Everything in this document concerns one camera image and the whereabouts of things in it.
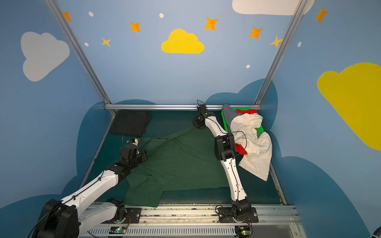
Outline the dark green t-shirt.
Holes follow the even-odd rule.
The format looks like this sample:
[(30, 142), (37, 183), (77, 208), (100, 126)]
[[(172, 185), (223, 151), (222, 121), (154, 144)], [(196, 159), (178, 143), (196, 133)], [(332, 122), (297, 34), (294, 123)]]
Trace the dark green t-shirt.
[(214, 154), (209, 130), (189, 128), (166, 137), (139, 138), (144, 162), (126, 178), (128, 205), (156, 207), (168, 191), (206, 191), (229, 188), (227, 176)]

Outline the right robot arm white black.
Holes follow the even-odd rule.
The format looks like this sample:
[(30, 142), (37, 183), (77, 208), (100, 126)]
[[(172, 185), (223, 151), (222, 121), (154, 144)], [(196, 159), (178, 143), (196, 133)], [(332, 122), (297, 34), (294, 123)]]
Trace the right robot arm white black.
[(198, 115), (192, 123), (200, 130), (208, 128), (214, 136), (215, 156), (225, 171), (230, 188), (233, 205), (230, 214), (236, 220), (243, 220), (252, 213), (252, 206), (238, 174), (234, 136), (218, 123), (213, 112), (203, 105), (199, 106), (197, 110)]

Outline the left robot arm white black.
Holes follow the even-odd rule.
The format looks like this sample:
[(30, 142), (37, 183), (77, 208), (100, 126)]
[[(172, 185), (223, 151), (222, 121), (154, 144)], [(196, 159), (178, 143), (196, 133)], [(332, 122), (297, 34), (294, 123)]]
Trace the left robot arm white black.
[(28, 236), (78, 238), (104, 222), (117, 224), (130, 222), (131, 219), (122, 201), (111, 198), (97, 208), (88, 209), (88, 207), (106, 191), (122, 182), (130, 175), (132, 169), (145, 162), (147, 162), (146, 153), (137, 145), (123, 146), (118, 159), (91, 182), (61, 200), (48, 201)]

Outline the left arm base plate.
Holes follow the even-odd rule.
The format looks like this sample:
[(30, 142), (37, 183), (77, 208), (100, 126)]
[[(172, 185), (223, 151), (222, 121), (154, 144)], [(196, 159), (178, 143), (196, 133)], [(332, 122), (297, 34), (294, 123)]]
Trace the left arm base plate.
[(114, 219), (116, 224), (137, 224), (140, 221), (141, 208), (125, 207), (117, 211)]

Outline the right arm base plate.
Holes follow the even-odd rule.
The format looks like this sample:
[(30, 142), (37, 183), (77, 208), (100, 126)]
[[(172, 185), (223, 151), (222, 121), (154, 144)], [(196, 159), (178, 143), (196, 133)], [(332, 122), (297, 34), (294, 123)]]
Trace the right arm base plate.
[(232, 207), (218, 207), (216, 209), (218, 215), (218, 223), (258, 223), (259, 218), (255, 208), (252, 208), (252, 213), (239, 217), (232, 211)]

